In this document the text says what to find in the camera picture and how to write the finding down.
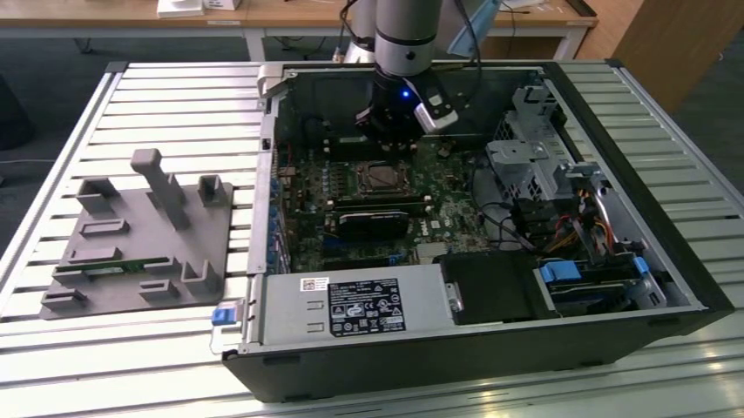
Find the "table leg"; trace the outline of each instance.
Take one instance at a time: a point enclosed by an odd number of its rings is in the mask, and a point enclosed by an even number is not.
[[[577,55],[578,47],[581,46],[581,41],[584,41],[584,36],[586,35],[588,28],[578,26],[577,28],[570,28],[569,33],[562,37],[558,49],[556,50],[554,60],[573,59]]]
[[[265,30],[262,28],[246,28],[243,30],[243,38],[246,39],[247,53],[251,61],[266,61]]]

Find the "blue latch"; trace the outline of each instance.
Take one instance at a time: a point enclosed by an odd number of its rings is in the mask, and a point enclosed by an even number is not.
[[[581,280],[577,263],[573,261],[550,261],[540,268],[542,281]]]
[[[643,257],[636,257],[634,259],[632,259],[632,263],[636,265],[641,276],[651,272],[649,265],[647,264],[647,260]]]
[[[236,310],[235,307],[218,307],[211,313],[212,326],[219,327],[235,324],[238,317]]]

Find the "gray floor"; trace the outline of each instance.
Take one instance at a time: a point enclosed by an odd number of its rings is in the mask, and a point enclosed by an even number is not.
[[[319,39],[306,39],[297,49],[283,51],[266,41],[267,59],[301,60],[315,52]],[[313,59],[330,57],[330,38]],[[72,131],[80,112],[110,61],[187,62],[248,60],[243,41],[236,38],[100,39],[94,54],[77,53],[65,39],[1,39],[0,74],[36,125],[33,141],[0,152],[0,162],[16,159],[53,159]],[[691,94],[675,118],[715,164],[744,190],[744,32]],[[51,164],[0,164],[0,252],[9,242],[33,200]]]

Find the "circuit board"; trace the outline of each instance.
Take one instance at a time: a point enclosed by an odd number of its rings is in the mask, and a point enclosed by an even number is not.
[[[285,208],[291,270],[306,273],[422,264],[431,259],[422,259],[415,250],[429,243],[442,243],[447,253],[489,249],[466,186],[473,164],[469,156],[468,152],[450,152],[446,143],[429,138],[418,142],[409,161],[394,163],[333,162],[323,154],[309,152],[307,158],[281,174],[289,191]],[[398,239],[346,242],[337,234],[337,211],[329,203],[353,204],[386,197],[422,199],[429,202],[426,213],[407,218],[407,230]],[[390,204],[390,212],[398,208]]]

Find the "desk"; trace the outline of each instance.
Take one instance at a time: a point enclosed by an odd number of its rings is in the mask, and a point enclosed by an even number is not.
[[[159,19],[156,0],[4,0],[0,37],[243,37],[248,3]]]
[[[0,37],[243,37],[250,57],[265,61],[265,37],[338,34],[345,0],[243,0],[238,10],[158,19],[156,0],[4,0]],[[517,37],[560,37],[556,59],[576,55],[596,18],[581,17],[565,0],[514,15]],[[512,16],[501,13],[490,37],[512,36]]]
[[[338,35],[338,11],[345,0],[251,0],[246,16],[246,41],[251,59],[265,61],[265,37],[334,37]],[[549,0],[540,7],[522,8],[514,14],[516,37],[560,37],[554,59],[572,59],[596,17],[582,17],[566,0]],[[512,37],[510,13],[498,13],[490,37]]]

